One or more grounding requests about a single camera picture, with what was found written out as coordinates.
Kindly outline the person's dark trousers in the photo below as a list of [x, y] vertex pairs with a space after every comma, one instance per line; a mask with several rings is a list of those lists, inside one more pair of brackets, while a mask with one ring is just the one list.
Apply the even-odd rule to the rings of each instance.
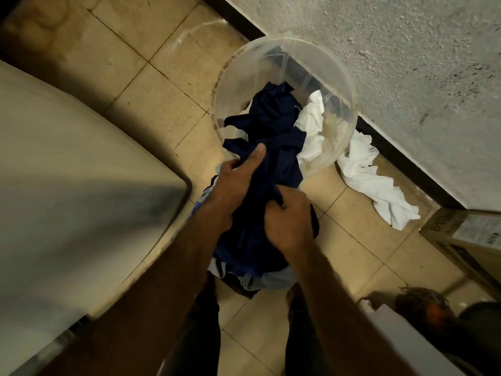
[[[285, 376], [335, 376], [326, 357], [298, 283], [287, 293], [289, 335]], [[159, 376], [217, 376], [221, 348], [219, 304], [212, 273], [185, 319], [178, 341]]]

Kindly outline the white washing machine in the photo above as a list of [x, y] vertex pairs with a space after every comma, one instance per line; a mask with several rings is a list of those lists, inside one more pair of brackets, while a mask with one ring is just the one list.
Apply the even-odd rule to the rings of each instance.
[[186, 192], [94, 110], [0, 61], [0, 376], [109, 301]]

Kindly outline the person's right hand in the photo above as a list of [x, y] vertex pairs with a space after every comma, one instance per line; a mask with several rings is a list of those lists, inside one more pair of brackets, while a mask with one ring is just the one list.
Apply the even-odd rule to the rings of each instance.
[[283, 202], [267, 203], [264, 228], [269, 242], [290, 260], [314, 241], [310, 200], [298, 189], [284, 185], [277, 189]]

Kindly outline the light blue garment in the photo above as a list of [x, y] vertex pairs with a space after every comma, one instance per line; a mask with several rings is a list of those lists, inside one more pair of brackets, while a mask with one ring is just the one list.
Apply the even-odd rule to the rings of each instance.
[[218, 239], [209, 272], [237, 293], [251, 298], [263, 289], [285, 289], [296, 279], [282, 253], [268, 240], [264, 227], [269, 201], [281, 204], [272, 176], [257, 171], [242, 205], [232, 214], [229, 230]]

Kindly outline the white garment in basket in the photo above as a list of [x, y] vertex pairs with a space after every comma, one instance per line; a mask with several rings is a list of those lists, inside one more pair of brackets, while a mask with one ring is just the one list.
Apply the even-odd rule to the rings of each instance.
[[300, 111], [294, 124], [302, 132], [306, 132], [302, 151], [297, 155], [298, 164], [311, 162], [322, 153], [324, 137], [323, 130], [324, 104], [320, 90], [314, 91], [308, 97], [306, 106]]

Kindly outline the white crumpled cloth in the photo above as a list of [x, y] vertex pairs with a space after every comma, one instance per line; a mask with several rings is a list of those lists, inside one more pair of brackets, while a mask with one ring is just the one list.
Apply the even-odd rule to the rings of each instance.
[[391, 177], [379, 175], [373, 164], [379, 150], [372, 145], [372, 137], [354, 131], [346, 154], [338, 160], [345, 184], [372, 200], [373, 207], [392, 228], [403, 230], [409, 221], [419, 220], [419, 208], [409, 204], [401, 188]]

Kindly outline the person's right forearm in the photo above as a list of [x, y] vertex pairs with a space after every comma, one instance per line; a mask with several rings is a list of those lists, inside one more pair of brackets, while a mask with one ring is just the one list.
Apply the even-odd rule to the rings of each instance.
[[417, 376], [355, 304], [314, 240], [289, 246], [283, 254], [336, 376]]

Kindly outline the brown cardboard box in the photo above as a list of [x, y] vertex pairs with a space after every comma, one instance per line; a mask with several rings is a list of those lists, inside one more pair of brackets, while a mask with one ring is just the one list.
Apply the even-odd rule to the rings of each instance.
[[420, 234], [501, 303], [501, 213], [440, 208]]

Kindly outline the clear plastic laundry basket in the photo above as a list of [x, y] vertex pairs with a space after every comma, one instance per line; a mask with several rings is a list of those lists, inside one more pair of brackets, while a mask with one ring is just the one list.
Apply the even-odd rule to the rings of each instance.
[[222, 67], [212, 90], [210, 108], [220, 145], [224, 139], [243, 138], [236, 128], [225, 128], [224, 120], [242, 112], [268, 81], [286, 81], [302, 106], [310, 94], [320, 90], [324, 105], [322, 152], [301, 164], [300, 169], [303, 177], [308, 178], [333, 165], [348, 150], [357, 124], [355, 86], [348, 69], [331, 50], [289, 33], [245, 44]]

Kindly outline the person's left hand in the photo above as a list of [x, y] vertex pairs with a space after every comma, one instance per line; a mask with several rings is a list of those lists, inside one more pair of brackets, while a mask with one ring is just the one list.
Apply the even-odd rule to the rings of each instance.
[[232, 225], [232, 214], [242, 204], [251, 182], [240, 177], [240, 165], [244, 161], [234, 159], [221, 165], [218, 179], [205, 205], [221, 224], [222, 232]]

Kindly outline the person's left forearm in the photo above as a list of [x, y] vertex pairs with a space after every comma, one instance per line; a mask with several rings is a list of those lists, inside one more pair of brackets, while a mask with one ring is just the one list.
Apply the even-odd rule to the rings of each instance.
[[230, 218], [204, 203], [129, 290], [38, 376], [156, 376], [206, 283]]

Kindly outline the dark tangled bundle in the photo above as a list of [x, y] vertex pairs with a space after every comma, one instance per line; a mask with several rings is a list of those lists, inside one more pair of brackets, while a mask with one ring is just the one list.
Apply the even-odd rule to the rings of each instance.
[[394, 309], [466, 376], [501, 376], [501, 303], [474, 303], [456, 315], [438, 291], [405, 287]]

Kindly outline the dark navy blue garment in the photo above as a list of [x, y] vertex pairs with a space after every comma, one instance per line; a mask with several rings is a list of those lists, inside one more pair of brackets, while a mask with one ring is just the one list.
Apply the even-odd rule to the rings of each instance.
[[246, 161], [259, 143], [266, 155], [254, 171], [242, 205], [232, 214], [231, 228], [220, 237], [214, 256], [238, 277], [261, 278], [264, 273], [284, 270], [288, 263], [267, 239], [264, 229], [266, 205], [282, 204], [277, 185], [298, 188], [303, 176], [297, 161], [306, 133], [294, 124], [302, 109], [286, 81], [266, 83], [257, 92], [247, 114], [229, 116], [224, 126], [234, 126], [247, 139], [224, 139], [223, 148]]

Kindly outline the white box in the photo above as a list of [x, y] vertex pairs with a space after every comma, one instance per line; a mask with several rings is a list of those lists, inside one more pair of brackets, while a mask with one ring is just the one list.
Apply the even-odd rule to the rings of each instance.
[[367, 299], [358, 306], [418, 376], [466, 376], [389, 306], [374, 309]]

